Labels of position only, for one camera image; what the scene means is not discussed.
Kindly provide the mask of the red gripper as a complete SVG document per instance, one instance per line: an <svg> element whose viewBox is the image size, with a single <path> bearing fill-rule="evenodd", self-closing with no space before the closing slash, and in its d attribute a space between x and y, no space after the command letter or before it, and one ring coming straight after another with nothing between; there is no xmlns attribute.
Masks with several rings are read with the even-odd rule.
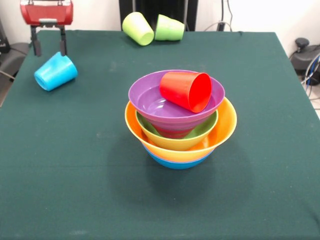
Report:
<svg viewBox="0 0 320 240"><path fill-rule="evenodd" d="M56 0L56 4L43 5L35 0L21 0L20 11L27 25L30 25L31 42L34 55L42 55L41 44L37 37L37 28L41 26L60 26L60 54L67 55L65 25L73 22L74 5L72 0Z"/></svg>

